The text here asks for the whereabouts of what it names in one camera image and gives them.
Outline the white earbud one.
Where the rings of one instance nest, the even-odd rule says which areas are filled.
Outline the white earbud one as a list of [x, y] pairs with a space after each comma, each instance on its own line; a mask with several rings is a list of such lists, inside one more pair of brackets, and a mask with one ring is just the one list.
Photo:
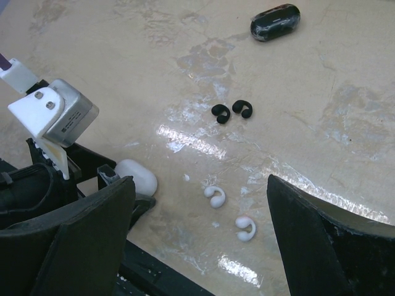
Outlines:
[[218, 186], [209, 186], [205, 188], [204, 196], [210, 199], [212, 208], [220, 208], [226, 201], [225, 191]]
[[237, 237], [242, 242], [249, 242], [256, 234], [256, 224], [248, 216], [239, 216], [235, 219], [235, 226], [240, 229]]

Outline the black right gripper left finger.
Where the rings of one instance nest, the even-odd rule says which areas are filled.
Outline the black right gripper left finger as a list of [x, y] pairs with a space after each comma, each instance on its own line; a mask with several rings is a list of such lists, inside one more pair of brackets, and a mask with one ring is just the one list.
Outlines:
[[112, 295], [135, 202], [124, 177], [1, 231], [1, 295]]

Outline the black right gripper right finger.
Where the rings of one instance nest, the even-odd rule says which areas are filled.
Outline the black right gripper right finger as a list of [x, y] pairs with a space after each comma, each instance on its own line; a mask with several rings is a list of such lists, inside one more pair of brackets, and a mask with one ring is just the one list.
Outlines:
[[274, 175], [267, 200], [291, 295], [394, 295], [394, 226]]

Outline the white earbud charging case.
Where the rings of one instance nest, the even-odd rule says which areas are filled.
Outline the white earbud charging case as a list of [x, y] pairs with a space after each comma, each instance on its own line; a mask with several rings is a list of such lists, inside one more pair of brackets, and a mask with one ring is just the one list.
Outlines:
[[137, 194], [152, 197], [157, 190], [157, 178], [153, 172], [132, 159], [118, 162], [115, 172], [121, 177], [132, 176]]

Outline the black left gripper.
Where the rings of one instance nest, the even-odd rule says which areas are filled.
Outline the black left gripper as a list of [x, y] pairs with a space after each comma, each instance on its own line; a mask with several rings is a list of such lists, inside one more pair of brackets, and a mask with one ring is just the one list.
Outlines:
[[76, 181], [65, 180], [43, 150], [27, 139], [33, 164], [17, 169], [1, 160], [1, 227], [26, 221], [78, 200], [77, 184], [96, 177], [103, 165], [115, 168], [116, 162], [77, 143], [66, 148], [69, 168]]

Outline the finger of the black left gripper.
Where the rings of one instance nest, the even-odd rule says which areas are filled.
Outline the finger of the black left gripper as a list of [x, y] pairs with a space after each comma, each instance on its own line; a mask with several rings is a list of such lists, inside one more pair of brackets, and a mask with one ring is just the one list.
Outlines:
[[154, 197], [137, 197], [133, 207], [129, 229], [135, 225], [141, 216], [152, 209], [155, 205], [156, 199]]

